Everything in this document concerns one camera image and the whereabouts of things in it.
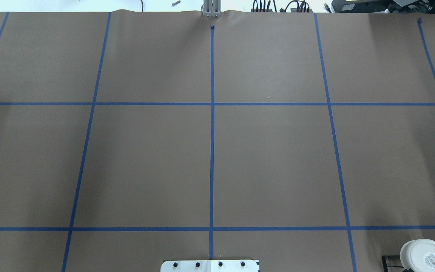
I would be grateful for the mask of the brown paper mat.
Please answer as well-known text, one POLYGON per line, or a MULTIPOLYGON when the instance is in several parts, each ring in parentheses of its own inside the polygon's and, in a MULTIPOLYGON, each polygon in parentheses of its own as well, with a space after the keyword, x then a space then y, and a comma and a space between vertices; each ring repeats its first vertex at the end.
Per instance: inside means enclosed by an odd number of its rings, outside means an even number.
POLYGON ((0 272, 374 272, 435 240, 435 15, 0 12, 0 272))

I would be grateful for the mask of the white pitcher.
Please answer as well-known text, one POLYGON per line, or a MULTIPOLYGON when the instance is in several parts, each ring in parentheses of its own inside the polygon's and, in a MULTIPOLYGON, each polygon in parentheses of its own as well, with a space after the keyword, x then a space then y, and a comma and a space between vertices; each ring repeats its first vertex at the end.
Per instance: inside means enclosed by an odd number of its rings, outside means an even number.
POLYGON ((435 272, 435 241, 417 239, 407 242, 400 250, 400 261, 406 270, 435 272))

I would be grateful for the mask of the aluminium frame post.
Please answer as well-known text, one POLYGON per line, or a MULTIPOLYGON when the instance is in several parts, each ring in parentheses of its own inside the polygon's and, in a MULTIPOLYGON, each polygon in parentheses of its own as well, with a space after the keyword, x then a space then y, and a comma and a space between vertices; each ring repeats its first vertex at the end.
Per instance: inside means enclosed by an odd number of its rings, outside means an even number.
POLYGON ((204 0, 202 14, 207 18, 221 17, 221 0, 204 0))

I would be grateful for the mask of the white pedestal column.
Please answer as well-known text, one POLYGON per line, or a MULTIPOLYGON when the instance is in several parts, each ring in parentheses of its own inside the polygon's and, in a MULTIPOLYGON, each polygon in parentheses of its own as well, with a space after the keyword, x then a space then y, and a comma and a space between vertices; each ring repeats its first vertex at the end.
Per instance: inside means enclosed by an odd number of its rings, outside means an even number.
POLYGON ((168 260, 161 272, 259 272, 258 260, 168 260))

